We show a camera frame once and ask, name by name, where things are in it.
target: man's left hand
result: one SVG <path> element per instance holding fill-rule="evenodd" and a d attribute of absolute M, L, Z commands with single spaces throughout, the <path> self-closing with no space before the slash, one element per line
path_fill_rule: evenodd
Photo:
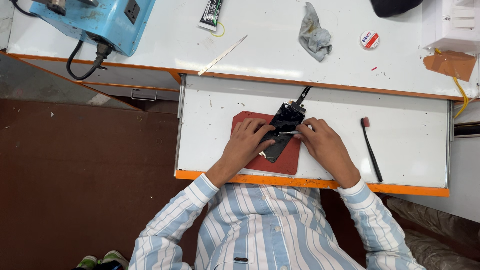
<path fill-rule="evenodd" d="M 266 120 L 260 118 L 245 118 L 236 124 L 222 157 L 205 173 L 216 187 L 223 186 L 260 152 L 275 143 L 275 140 L 260 143 L 268 131 L 275 130 L 272 125 L 265 124 Z"/>

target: cracked phone screen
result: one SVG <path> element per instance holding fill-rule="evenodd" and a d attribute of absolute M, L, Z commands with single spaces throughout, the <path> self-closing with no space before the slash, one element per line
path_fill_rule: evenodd
<path fill-rule="evenodd" d="M 291 134 L 279 135 L 279 132 L 294 131 L 295 127 L 303 121 L 303 118 L 305 118 L 305 114 L 294 109 L 288 102 L 284 102 L 280 106 L 270 122 L 270 125 L 274 126 L 275 130 L 267 132 L 260 140 L 260 142 L 270 139 L 275 140 L 275 144 L 263 151 L 265 158 L 269 162 L 274 163 L 278 159 L 287 143 L 293 137 Z"/>

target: person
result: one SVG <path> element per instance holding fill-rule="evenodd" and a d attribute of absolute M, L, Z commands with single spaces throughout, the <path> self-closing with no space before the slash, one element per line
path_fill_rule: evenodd
<path fill-rule="evenodd" d="M 135 241 L 129 270 L 183 269 L 177 245 L 202 208 L 195 270 L 359 270 L 336 241 L 318 188 L 227 182 L 261 151 L 274 130 L 264 119 L 237 123 L 221 158 L 157 213 Z M 299 138 L 339 183 L 355 222 L 369 270 L 424 270 L 405 245 L 404 233 L 351 161 L 340 136 L 322 119 L 296 127 Z"/>
<path fill-rule="evenodd" d="M 128 261 L 116 250 L 108 251 L 103 259 L 97 260 L 95 256 L 85 256 L 72 270 L 127 270 Z"/>

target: desk surface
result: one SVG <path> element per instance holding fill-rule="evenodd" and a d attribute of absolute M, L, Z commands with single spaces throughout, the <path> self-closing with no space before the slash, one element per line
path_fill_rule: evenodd
<path fill-rule="evenodd" d="M 19 3 L 26 10 L 31 4 L 28 0 Z M 158 0 L 137 51 L 131 57 L 112 53 L 106 62 L 195 73 L 248 34 L 209 71 L 330 84 L 332 88 L 356 86 L 460 96 L 451 77 L 428 71 L 423 65 L 423 57 L 433 50 L 420 48 L 421 5 L 400 16 L 383 19 L 374 14 L 369 0 L 311 3 L 321 26 L 332 35 L 333 50 L 321 63 L 298 42 L 306 13 L 305 3 L 298 0 L 226 1 L 219 18 L 225 26 L 222 37 L 214 37 L 197 26 L 205 0 Z M 380 45 L 375 50 L 366 51 L 359 46 L 359 36 L 365 30 L 379 33 Z M 68 58 L 76 43 L 48 23 L 15 11 L 7 52 Z M 93 60 L 95 52 L 95 46 L 84 44 L 77 58 Z M 469 96 L 478 92 L 478 77 L 477 65 L 470 82 L 460 82 Z"/>
<path fill-rule="evenodd" d="M 233 116 L 243 110 L 274 114 L 280 104 L 296 100 L 302 90 L 286 84 L 188 75 L 176 169 L 208 170 L 230 138 Z M 305 118 L 323 118 L 341 136 L 366 182 L 377 180 L 360 125 L 364 116 L 370 118 L 367 133 L 383 183 L 446 187 L 449 101 L 314 87 L 303 104 Z M 239 173 L 279 176 L 248 169 Z M 293 177 L 332 179 L 304 145 Z"/>

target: screwdriver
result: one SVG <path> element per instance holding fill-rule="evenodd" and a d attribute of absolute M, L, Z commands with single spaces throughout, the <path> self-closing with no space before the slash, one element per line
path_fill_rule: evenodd
<path fill-rule="evenodd" d="M 289 132 L 279 132 L 278 135 L 280 135 L 280 134 L 291 134 L 291 135 L 295 135 L 295 134 L 302 134 L 302 132 L 297 131 L 297 130 L 294 130 L 294 131 L 289 131 Z"/>

